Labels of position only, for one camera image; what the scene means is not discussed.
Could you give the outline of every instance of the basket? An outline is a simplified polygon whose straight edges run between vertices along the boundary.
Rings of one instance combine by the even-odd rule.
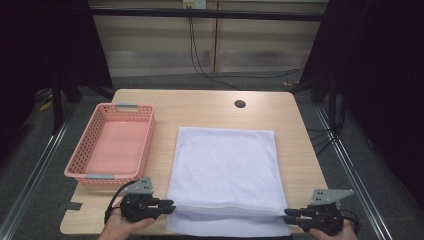
[[[123,185],[143,177],[154,129],[154,107],[97,105],[65,169],[85,185]]]

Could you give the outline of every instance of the black cable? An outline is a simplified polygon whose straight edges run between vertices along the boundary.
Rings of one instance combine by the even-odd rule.
[[[346,104],[344,102],[344,99],[342,99],[342,105],[341,105],[340,113],[339,113],[339,124],[337,126],[337,130],[335,132],[335,136],[332,137],[330,139],[330,141],[315,154],[316,156],[320,155],[328,146],[330,146],[330,144],[334,143],[339,138],[339,136],[340,136],[340,134],[342,132],[342,129],[343,129],[344,122],[345,122],[345,117],[346,117],[345,116],[346,115],[346,110],[345,109],[346,109]]]
[[[124,188],[128,187],[129,185],[131,185],[131,184],[133,184],[135,182],[136,181],[129,181],[129,182],[125,183],[113,195],[112,200],[110,200],[109,206],[107,207],[107,209],[105,211],[105,219],[104,219],[104,223],[105,224],[106,224],[107,220],[109,220],[109,217],[110,217],[110,214],[112,213],[112,210],[115,209],[115,208],[119,208],[119,207],[112,207],[113,206],[113,203],[115,202],[115,200],[118,197],[118,195],[122,192],[122,190],[124,190]]]
[[[310,132],[326,132],[330,130],[329,128],[325,128],[325,129],[315,129],[315,128],[306,128],[306,131],[310,131]]]
[[[196,46],[196,40],[195,40],[195,36],[194,36],[194,26],[193,26],[193,19],[189,18],[189,26],[190,26],[190,55],[191,55],[191,63],[193,65],[194,70],[197,72],[197,74],[199,74],[200,76],[206,77],[209,80],[213,81],[213,82],[217,82],[217,83],[221,83],[224,85],[227,85],[231,88],[237,89],[237,90],[241,90],[240,88],[233,86],[231,84],[225,83],[225,82],[221,82],[221,81],[217,81],[216,78],[253,78],[253,79],[272,79],[272,78],[281,78],[284,77],[286,79],[286,90],[288,90],[288,79],[287,76],[294,74],[296,72],[302,71],[304,68],[297,68],[297,69],[290,69],[288,71],[286,71],[284,74],[280,74],[280,75],[274,75],[274,76],[243,76],[243,75],[221,75],[221,76],[210,76],[208,74],[206,74],[206,72],[203,70],[201,64],[200,64],[200,60],[199,60],[199,56],[197,54],[197,46]],[[197,61],[197,65],[199,66],[200,71],[197,69],[195,61],[194,61],[194,56],[196,57],[196,61]]]
[[[315,139],[318,139],[318,138],[320,138],[322,135],[324,135],[325,134],[325,131],[322,131],[321,133],[319,133],[318,135],[316,135],[316,136],[314,136],[314,137],[312,137],[312,138],[310,138],[310,140],[311,141],[313,141],[313,140],[315,140]]]
[[[208,78],[209,80],[211,80],[211,81],[213,81],[213,82],[217,82],[217,83],[220,83],[220,84],[224,84],[224,85],[227,85],[227,86],[229,86],[229,87],[231,87],[231,88],[234,88],[234,89],[236,89],[236,90],[241,91],[241,89],[240,89],[240,88],[238,88],[238,87],[236,87],[236,86],[233,86],[233,85],[231,85],[231,84],[228,84],[228,83],[225,83],[225,82],[221,82],[221,81],[217,81],[217,80],[213,79],[212,77],[208,76],[208,75],[205,73],[205,71],[203,71],[202,65],[200,64],[199,56],[198,56],[198,54],[197,54],[196,41],[195,41],[195,37],[194,37],[193,19],[192,19],[192,18],[189,18],[189,19],[188,19],[188,22],[189,22],[189,25],[190,25],[190,54],[191,54],[191,63],[193,64],[193,68],[194,68],[194,70],[195,70],[195,71],[196,71],[196,72],[197,72],[200,76],[206,77],[206,78]],[[196,59],[197,59],[197,63],[198,63],[198,65],[199,65],[199,68],[200,68],[200,71],[201,71],[201,72],[199,72],[199,70],[197,69],[197,67],[196,67],[196,65],[195,65],[195,63],[194,63],[194,57],[193,57],[193,47],[194,47],[194,53],[195,53],[195,56],[196,56]]]
[[[343,219],[349,220],[349,221],[351,221],[353,223],[353,231],[355,232],[355,235],[358,235],[359,228],[360,228],[358,216],[354,212],[349,211],[347,209],[340,209],[340,211],[342,213],[343,212],[347,212],[347,213],[349,213],[349,214],[351,214],[353,216],[353,218],[347,217],[347,216],[343,216]]]
[[[329,75],[329,74],[324,74],[324,75],[322,75],[322,74],[317,74],[317,75],[316,75],[314,78],[312,78],[311,80],[309,80],[309,81],[307,81],[307,82],[300,83],[300,84],[298,84],[296,87],[294,87],[294,88],[290,89],[290,91],[289,91],[289,92],[290,92],[290,93],[292,93],[292,94],[294,95],[294,94],[296,94],[296,93],[298,93],[298,92],[300,92],[300,91],[303,91],[304,89],[308,89],[309,87],[311,87],[311,85],[312,85],[313,83],[320,81],[322,78],[326,77],[327,75]]]

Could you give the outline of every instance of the wooden table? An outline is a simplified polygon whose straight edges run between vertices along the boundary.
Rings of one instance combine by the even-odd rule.
[[[237,100],[246,103],[235,106]],[[288,207],[306,207],[315,188],[327,188],[294,97],[284,92],[203,90],[119,90],[114,103],[145,103],[155,106],[155,122],[145,175],[151,177],[154,196],[165,198],[180,126],[251,130],[275,133],[277,156]],[[78,184],[71,202],[82,203],[79,211],[68,210],[61,224],[64,234],[99,234],[103,217],[117,188]],[[169,235],[166,216],[137,232]],[[300,233],[297,226],[292,233]]]

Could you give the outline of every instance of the human hand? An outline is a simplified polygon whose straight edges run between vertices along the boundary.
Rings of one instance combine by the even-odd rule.
[[[121,209],[112,210],[109,220],[107,221],[99,240],[124,240],[134,231],[144,229],[155,222],[153,218],[146,218],[139,222],[130,223],[121,215]]]
[[[353,227],[350,221],[343,221],[343,230],[337,235],[330,237],[325,234],[323,231],[312,228],[309,230],[309,233],[316,237],[318,240],[357,240],[358,238],[353,231]]]

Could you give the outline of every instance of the towel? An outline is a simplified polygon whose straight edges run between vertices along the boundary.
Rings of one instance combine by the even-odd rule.
[[[193,236],[290,235],[273,131],[180,127],[167,194],[168,231]]]

